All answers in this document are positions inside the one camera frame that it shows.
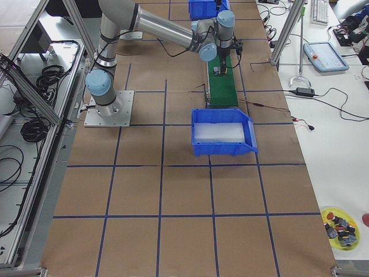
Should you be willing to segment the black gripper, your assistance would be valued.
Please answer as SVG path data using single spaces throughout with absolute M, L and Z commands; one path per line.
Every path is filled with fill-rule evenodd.
M 243 42 L 238 39 L 229 40 L 218 40 L 217 45 L 217 55 L 220 58 L 220 74 L 227 73 L 227 57 L 230 56 L 231 50 L 236 51 L 236 55 L 242 56 Z

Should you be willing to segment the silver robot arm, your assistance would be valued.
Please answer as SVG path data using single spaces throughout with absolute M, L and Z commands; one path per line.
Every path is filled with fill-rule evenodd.
M 143 9 L 134 1 L 99 1 L 99 6 L 102 11 L 100 39 L 85 78 L 99 116 L 107 118 L 123 112 L 123 101 L 113 88 L 116 47 L 119 39 L 135 40 L 143 33 L 154 36 L 160 44 L 169 42 L 181 47 L 184 53 L 196 53 L 207 63 L 208 106 L 238 106 L 230 55 L 235 51 L 240 57 L 243 43 L 234 34 L 232 11 L 222 10 L 213 18 L 193 21 L 190 28 L 185 28 Z

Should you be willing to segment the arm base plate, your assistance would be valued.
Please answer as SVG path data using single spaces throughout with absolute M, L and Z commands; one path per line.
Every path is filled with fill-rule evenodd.
M 143 32 L 122 29 L 119 38 L 120 40 L 142 40 Z
M 87 128 L 129 127 L 133 109 L 134 91 L 116 91 L 116 99 L 109 106 L 99 106 L 91 96 L 84 126 Z

